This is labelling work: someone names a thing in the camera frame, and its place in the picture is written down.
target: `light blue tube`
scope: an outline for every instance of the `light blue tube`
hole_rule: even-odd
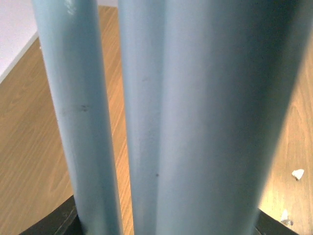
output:
[[[166,1],[156,234],[250,235],[313,1]]]
[[[119,0],[134,232],[156,233],[164,0]]]
[[[33,0],[75,203],[87,234],[122,234],[96,0]]]

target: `cylindrical pole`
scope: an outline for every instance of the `cylindrical pole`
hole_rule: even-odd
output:
[[[248,235],[313,1],[168,0],[158,235]]]
[[[156,233],[164,0],[120,0],[134,231]]]
[[[122,234],[96,0],[33,0],[79,219]]]

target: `metal pole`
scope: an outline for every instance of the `metal pole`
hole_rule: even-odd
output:
[[[85,233],[122,234],[96,0],[33,0]]]
[[[166,3],[157,234],[251,234],[313,1]]]
[[[164,0],[120,0],[134,231],[156,233]]]

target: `brown wood surface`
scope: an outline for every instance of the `brown wood surface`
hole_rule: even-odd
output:
[[[117,9],[99,10],[117,179],[126,235],[133,234]],[[313,234],[313,39],[260,204]],[[291,177],[303,168],[300,181]],[[39,41],[0,84],[0,235],[15,235],[72,195]]]

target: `blue pole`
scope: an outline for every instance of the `blue pole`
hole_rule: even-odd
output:
[[[158,235],[249,235],[313,1],[166,1]]]
[[[134,231],[156,234],[164,0],[120,0]]]
[[[96,0],[33,0],[83,230],[122,234]]]

